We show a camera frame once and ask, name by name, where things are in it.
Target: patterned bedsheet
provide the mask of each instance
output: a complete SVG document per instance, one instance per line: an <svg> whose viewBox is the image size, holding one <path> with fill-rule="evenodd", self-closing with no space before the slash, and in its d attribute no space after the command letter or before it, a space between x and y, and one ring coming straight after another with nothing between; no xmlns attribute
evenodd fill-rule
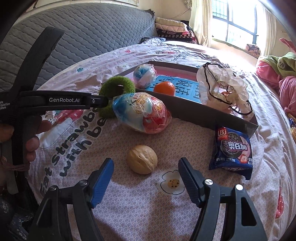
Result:
<svg viewBox="0 0 296 241"><path fill-rule="evenodd" d="M98 93L108 78L147 61L165 61L199 67L219 60L204 53L173 45L133 45L84 60L60 72L40 90ZM259 127L251 138L254 170L250 181L226 170L208 170L214 132L179 119L155 135L123 128L116 119L105 120L97 109L48 112L43 118L54 127L39 135L41 146L31 164L29 183L38 202L51 185L60 188L86 179L105 158L114 160L115 171L94 216L106 241L189 240L199 215L178 173L178 160L187 157L194 168L220 185L242 184L254 201L269 241L278 240L296 213L296 146L288 119L254 73L232 66L248 83L250 102ZM158 166L150 175L133 173L126 154L135 145L150 146ZM168 186L180 180L178 187ZM80 239L74 211L68 208L72 234ZM214 240L220 240L221 205Z"/></svg>

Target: green fuzzy ring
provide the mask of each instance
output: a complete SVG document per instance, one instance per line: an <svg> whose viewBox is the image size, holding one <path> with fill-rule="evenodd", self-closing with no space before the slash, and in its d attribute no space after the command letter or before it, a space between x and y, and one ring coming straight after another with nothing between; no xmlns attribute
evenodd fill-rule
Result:
<svg viewBox="0 0 296 241"><path fill-rule="evenodd" d="M99 95L107 96L109 98L114 98L115 96L128 94L128 93L135 93L135 92L136 92L135 85L129 78L123 77L123 76L115 76L108 79L105 83L102 84ZM115 117L112 104L113 104L113 101L109 101L109 104L106 107L99 109L99 113L101 117L103 118Z"/></svg>

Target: window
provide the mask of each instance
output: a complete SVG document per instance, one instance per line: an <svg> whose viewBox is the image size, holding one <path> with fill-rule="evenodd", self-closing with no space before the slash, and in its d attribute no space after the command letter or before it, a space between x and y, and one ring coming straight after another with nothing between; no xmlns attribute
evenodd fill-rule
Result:
<svg viewBox="0 0 296 241"><path fill-rule="evenodd" d="M257 43L257 9L255 0L212 0L212 35L244 49Z"/></svg>

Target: blue snack wrapper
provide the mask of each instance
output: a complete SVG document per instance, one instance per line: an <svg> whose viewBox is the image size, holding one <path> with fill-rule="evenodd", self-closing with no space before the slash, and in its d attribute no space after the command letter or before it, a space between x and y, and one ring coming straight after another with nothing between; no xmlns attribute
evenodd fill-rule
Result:
<svg viewBox="0 0 296 241"><path fill-rule="evenodd" d="M291 128L296 127L295 122L293 121L292 118L290 118L290 121L289 122L290 122L290 127Z"/></svg>
<svg viewBox="0 0 296 241"><path fill-rule="evenodd" d="M246 180L251 179L253 159L248 135L226 127L216 129L209 170L216 168L238 173Z"/></svg>

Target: gray quilted mattress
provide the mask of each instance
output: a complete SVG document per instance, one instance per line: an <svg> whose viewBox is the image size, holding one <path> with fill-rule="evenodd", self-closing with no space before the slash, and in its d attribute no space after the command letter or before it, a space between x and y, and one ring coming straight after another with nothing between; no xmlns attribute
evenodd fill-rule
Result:
<svg viewBox="0 0 296 241"><path fill-rule="evenodd" d="M51 8L14 25L0 45L0 91L11 88L29 49L47 26L65 30L34 89L81 60L157 36L154 12L117 4L83 3Z"/></svg>

